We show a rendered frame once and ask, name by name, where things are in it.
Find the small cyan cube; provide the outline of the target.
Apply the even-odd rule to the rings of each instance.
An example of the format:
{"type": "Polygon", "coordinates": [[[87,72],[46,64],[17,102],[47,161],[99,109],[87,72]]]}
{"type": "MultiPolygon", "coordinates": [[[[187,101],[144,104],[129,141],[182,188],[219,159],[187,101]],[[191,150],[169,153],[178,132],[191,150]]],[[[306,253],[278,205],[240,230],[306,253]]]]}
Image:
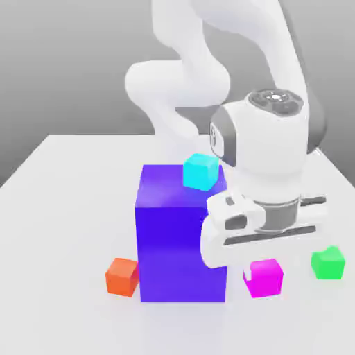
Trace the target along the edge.
{"type": "Polygon", "coordinates": [[[194,153],[183,164],[183,185],[209,191],[218,180],[218,171],[217,157],[194,153]]]}

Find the large purple box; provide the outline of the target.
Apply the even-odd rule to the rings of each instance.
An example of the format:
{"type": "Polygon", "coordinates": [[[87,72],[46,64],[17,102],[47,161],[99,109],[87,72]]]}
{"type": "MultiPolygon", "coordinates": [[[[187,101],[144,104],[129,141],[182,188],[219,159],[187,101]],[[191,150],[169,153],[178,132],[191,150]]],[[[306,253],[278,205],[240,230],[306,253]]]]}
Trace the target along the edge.
{"type": "Polygon", "coordinates": [[[208,197],[227,188],[225,176],[209,191],[184,187],[182,166],[145,165],[135,203],[142,302],[224,302],[227,268],[208,268],[200,235],[208,197]]]}

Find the small orange cube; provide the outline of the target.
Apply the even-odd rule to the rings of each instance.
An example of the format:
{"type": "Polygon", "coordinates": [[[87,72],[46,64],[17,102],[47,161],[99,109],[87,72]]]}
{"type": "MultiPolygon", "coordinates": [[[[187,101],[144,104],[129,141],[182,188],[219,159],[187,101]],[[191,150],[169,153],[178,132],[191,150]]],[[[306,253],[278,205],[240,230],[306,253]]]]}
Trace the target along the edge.
{"type": "Polygon", "coordinates": [[[108,293],[132,297],[139,283],[138,262],[115,258],[105,273],[105,280],[108,293]]]}

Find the small green cube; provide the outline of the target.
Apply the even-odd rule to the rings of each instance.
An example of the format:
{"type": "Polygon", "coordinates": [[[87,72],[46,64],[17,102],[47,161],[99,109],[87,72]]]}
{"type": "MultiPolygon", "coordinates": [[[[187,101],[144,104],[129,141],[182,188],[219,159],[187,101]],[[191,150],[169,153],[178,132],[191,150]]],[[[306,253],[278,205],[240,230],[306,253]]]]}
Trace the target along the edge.
{"type": "Polygon", "coordinates": [[[345,258],[340,249],[332,245],[312,254],[311,267],[317,279],[342,279],[345,258]]]}

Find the small magenta cube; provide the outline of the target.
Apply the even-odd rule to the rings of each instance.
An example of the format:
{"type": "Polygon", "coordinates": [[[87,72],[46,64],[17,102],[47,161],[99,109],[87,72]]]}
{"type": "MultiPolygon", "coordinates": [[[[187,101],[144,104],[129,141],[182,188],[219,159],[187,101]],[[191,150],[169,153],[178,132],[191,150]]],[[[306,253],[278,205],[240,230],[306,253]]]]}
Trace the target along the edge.
{"type": "Polygon", "coordinates": [[[276,259],[253,261],[249,279],[243,273],[243,280],[252,298],[279,295],[283,278],[284,272],[276,259]]]}

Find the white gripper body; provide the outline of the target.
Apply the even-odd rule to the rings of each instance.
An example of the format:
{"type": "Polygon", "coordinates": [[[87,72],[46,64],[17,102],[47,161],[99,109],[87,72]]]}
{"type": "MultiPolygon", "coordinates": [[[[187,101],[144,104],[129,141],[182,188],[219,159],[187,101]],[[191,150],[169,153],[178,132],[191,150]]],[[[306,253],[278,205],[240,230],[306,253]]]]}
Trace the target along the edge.
{"type": "Polygon", "coordinates": [[[322,223],[296,225],[276,234],[236,230],[222,233],[206,218],[201,230],[200,252],[207,267],[219,268],[264,259],[280,260],[320,250],[326,244],[328,232],[322,223]]]}

